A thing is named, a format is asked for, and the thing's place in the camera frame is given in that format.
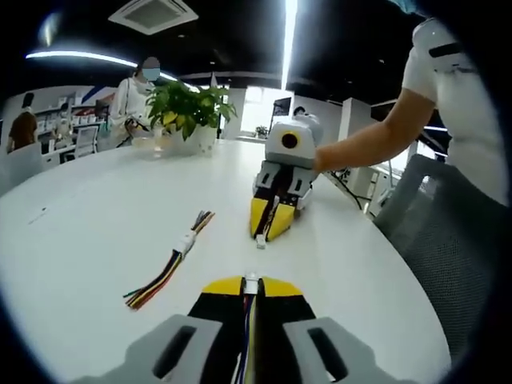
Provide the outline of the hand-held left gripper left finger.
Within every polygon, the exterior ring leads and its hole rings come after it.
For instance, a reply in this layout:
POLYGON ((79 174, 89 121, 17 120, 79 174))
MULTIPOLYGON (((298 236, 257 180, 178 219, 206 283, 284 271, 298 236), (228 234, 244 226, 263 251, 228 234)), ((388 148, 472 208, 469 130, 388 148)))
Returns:
POLYGON ((208 284, 187 315, 140 337, 92 383, 230 383, 244 343, 244 287, 242 276, 208 284))

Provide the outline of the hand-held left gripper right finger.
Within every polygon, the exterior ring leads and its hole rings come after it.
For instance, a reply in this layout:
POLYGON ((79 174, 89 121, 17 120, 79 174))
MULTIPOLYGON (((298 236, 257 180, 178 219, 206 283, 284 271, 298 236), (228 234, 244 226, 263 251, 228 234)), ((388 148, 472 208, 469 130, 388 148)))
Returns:
POLYGON ((384 383, 374 353, 335 320, 318 317, 299 288, 258 280, 256 383, 384 383))

